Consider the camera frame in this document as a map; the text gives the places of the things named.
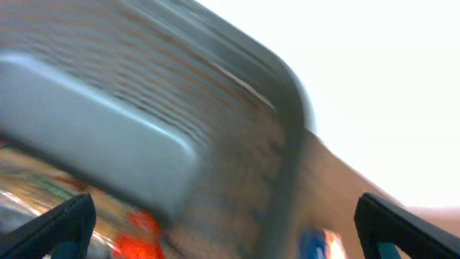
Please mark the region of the red pasta packet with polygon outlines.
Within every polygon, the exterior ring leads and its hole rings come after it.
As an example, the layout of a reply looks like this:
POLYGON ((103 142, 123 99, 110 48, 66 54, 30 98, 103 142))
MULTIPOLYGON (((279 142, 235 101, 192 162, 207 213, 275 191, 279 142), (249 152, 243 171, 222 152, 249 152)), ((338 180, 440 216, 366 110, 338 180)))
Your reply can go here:
POLYGON ((96 208, 88 258, 165 259, 162 231, 150 214, 37 158, 1 149, 2 235, 78 194, 90 194, 96 208))

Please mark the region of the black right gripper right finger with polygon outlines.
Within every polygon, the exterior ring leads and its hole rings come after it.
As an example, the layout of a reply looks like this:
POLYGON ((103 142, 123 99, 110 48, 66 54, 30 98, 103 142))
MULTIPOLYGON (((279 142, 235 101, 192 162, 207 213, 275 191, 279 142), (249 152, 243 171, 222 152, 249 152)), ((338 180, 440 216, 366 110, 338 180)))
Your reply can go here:
POLYGON ((354 222, 366 259, 458 258, 459 238, 390 203, 364 193, 359 198, 354 222))

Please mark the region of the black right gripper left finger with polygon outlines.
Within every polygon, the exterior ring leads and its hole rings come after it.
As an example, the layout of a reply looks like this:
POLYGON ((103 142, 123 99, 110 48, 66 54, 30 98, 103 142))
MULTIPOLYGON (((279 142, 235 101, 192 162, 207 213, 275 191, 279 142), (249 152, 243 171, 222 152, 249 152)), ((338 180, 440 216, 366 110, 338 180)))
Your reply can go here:
POLYGON ((91 195, 79 194, 1 236, 1 257, 84 258, 95 224, 91 195))

